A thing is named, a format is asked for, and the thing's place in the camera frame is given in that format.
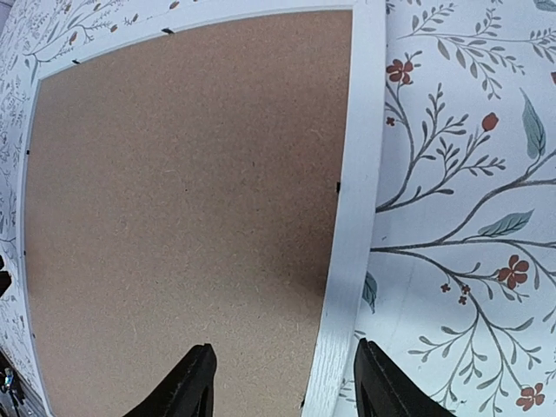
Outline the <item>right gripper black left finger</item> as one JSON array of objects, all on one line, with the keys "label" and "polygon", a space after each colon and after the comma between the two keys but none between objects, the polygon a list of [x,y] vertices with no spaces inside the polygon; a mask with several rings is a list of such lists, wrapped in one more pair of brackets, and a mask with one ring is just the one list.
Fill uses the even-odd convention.
[{"label": "right gripper black left finger", "polygon": [[210,417],[214,412],[215,351],[194,345],[156,388],[124,417]]}]

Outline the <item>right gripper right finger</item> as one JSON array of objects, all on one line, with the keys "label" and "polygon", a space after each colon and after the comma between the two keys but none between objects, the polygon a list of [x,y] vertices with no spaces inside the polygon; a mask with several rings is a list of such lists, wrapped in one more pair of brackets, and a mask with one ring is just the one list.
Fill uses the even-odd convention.
[{"label": "right gripper right finger", "polygon": [[359,340],[354,357],[359,417],[452,417],[429,398],[373,341]]}]

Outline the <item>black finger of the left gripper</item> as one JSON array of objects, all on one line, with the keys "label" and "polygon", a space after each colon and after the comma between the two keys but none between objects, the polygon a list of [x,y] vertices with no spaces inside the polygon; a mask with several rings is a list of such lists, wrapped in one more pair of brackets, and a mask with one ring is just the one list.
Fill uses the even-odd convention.
[{"label": "black finger of the left gripper", "polygon": [[5,268],[3,257],[0,257],[0,296],[3,296],[12,284],[10,272]]}]

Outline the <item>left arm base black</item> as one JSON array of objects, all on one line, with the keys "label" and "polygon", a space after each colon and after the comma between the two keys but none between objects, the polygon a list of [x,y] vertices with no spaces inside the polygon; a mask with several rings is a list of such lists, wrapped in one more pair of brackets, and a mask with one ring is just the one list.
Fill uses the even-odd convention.
[{"label": "left arm base black", "polygon": [[16,371],[3,352],[1,352],[1,416],[47,416],[41,398]]}]

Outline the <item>brown cardboard backing board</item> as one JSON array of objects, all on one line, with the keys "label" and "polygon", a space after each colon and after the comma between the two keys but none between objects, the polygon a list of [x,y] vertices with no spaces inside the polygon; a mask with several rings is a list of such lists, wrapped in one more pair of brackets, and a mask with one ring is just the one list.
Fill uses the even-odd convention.
[{"label": "brown cardboard backing board", "polygon": [[352,16],[258,17],[41,83],[31,326],[57,416],[121,416],[196,344],[215,414],[296,416],[328,274]]}]

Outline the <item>white picture frame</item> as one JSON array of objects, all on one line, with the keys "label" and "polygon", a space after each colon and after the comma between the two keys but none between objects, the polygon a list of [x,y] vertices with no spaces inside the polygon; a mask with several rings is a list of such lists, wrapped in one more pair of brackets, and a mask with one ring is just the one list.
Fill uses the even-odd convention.
[{"label": "white picture frame", "polygon": [[379,180],[386,62],[386,13],[382,1],[200,1],[163,12],[117,36],[77,50],[80,63],[112,50],[213,23],[323,10],[352,13],[347,118],[340,189],[327,286],[308,377],[304,416],[331,416],[348,366],[372,240]]}]

